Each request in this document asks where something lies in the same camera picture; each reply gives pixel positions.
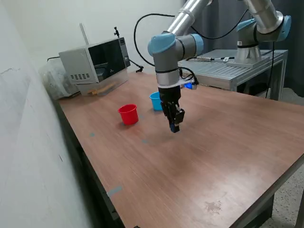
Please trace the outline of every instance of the gray curtain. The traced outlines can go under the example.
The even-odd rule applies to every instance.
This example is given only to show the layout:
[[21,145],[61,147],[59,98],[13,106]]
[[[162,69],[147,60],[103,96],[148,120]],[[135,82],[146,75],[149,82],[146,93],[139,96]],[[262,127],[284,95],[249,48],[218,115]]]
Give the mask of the gray curtain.
[[[284,15],[292,16],[292,27],[288,38],[275,44],[276,49],[287,49],[288,64],[286,69],[285,87],[292,88],[299,96],[304,97],[304,1],[303,0],[272,0],[276,10]],[[204,9],[194,28],[208,37],[218,37],[228,32],[246,10],[241,0],[214,0]],[[244,20],[251,18],[248,13]],[[214,49],[236,49],[237,32],[217,40],[206,40],[205,52]],[[260,44],[261,49],[272,49],[271,44]]]

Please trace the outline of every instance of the white wall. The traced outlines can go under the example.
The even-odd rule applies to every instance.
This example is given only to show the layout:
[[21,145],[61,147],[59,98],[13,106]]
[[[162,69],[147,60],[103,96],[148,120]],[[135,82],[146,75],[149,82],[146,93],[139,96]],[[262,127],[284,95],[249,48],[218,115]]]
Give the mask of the white wall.
[[[144,64],[133,43],[136,21],[148,13],[175,15],[184,0],[2,0],[37,68],[58,52],[84,45],[79,23],[90,43],[114,37],[117,26],[125,37],[130,58]],[[172,18],[150,17],[138,27],[138,46],[152,61],[147,44],[168,28]]]
[[0,227],[93,227],[56,112],[1,0],[0,28]]

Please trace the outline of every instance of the blue joint cap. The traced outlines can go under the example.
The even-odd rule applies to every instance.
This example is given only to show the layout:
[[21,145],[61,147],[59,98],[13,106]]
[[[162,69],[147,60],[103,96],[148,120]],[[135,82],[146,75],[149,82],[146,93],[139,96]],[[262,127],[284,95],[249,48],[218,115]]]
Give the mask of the blue joint cap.
[[204,50],[204,41],[203,38],[199,35],[199,34],[191,34],[195,40],[196,43],[196,56],[199,56],[201,54],[203,54],[203,50]]
[[172,33],[163,33],[152,37],[151,41],[148,44],[148,52],[150,56],[153,54],[161,53],[165,50],[168,50],[173,45],[175,45],[175,35]]
[[240,30],[247,27],[248,25],[251,25],[252,23],[255,23],[255,21],[256,21],[255,19],[250,19],[250,20],[245,20],[245,21],[240,22],[237,25],[237,31],[239,32]]
[[280,35],[277,38],[277,41],[283,41],[287,38],[289,31],[291,28],[291,17],[290,16],[285,16],[283,25],[281,27]]

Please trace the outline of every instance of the table leg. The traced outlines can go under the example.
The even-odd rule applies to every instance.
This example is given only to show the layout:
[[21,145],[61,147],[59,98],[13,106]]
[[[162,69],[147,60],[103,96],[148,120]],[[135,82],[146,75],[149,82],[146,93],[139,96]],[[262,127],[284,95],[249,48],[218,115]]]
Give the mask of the table leg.
[[304,191],[295,228],[304,228]]
[[285,81],[285,71],[286,71],[287,61],[284,60],[280,64],[274,66],[272,72],[272,80],[270,82],[270,99],[272,100],[281,100],[282,92],[284,88]]
[[275,196],[273,195],[260,210],[258,215],[246,225],[244,228],[257,228],[263,225],[269,218],[272,217]]

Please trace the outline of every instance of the silver arm segment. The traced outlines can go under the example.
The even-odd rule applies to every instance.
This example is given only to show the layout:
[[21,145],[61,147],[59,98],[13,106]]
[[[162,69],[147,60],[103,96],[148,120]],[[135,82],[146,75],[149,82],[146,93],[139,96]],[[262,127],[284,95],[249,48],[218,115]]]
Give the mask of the silver arm segment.
[[182,36],[195,22],[195,18],[203,11],[203,9],[211,4],[213,0],[188,0],[183,8],[180,9],[178,15],[173,19],[168,32]]
[[243,0],[250,14],[257,22],[257,30],[262,34],[275,31],[283,22],[283,14],[275,10],[271,0]]

